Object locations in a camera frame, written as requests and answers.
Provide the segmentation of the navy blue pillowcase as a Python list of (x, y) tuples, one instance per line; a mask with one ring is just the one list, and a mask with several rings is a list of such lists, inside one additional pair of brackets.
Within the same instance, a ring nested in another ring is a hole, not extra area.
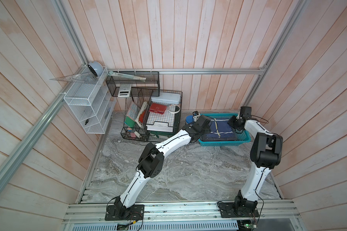
[(202, 135), (200, 139), (204, 142), (236, 141), (237, 136), (233, 131), (233, 128), (228, 124), (228, 119), (212, 118), (210, 123), (210, 133)]

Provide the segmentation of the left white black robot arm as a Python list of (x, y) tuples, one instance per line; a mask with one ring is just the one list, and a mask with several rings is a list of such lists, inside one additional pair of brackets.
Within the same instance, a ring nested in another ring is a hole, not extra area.
[(183, 126), (169, 139), (157, 144), (148, 143), (138, 161), (136, 174), (128, 188), (115, 198), (114, 207), (122, 219), (130, 215), (131, 207), (147, 182), (156, 177), (163, 168), (165, 158), (178, 148), (196, 142), (202, 135), (209, 134), (211, 119), (200, 115), (197, 121)]

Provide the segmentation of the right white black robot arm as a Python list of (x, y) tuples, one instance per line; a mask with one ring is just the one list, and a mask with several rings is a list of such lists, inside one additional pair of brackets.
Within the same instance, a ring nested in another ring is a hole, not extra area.
[(254, 138), (250, 150), (250, 174), (233, 204), (234, 213), (239, 217), (245, 217), (254, 213), (266, 177), (281, 162), (283, 137), (268, 131), (252, 115), (249, 106), (242, 106), (238, 116), (231, 117), (228, 124), (235, 130), (248, 131)]

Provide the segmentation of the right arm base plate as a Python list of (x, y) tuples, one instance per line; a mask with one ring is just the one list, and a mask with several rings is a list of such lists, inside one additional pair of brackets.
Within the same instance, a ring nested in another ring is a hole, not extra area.
[(217, 202), (217, 207), (220, 210), (222, 218), (248, 218), (259, 217), (259, 212), (256, 209), (258, 202), (238, 202), (238, 203), (225, 203), (222, 201)]

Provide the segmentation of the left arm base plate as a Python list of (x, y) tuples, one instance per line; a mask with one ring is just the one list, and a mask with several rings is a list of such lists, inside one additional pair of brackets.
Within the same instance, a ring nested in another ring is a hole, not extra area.
[(105, 214), (106, 221), (134, 220), (139, 221), (144, 218), (144, 205), (133, 205), (129, 208), (119, 205), (108, 205)]

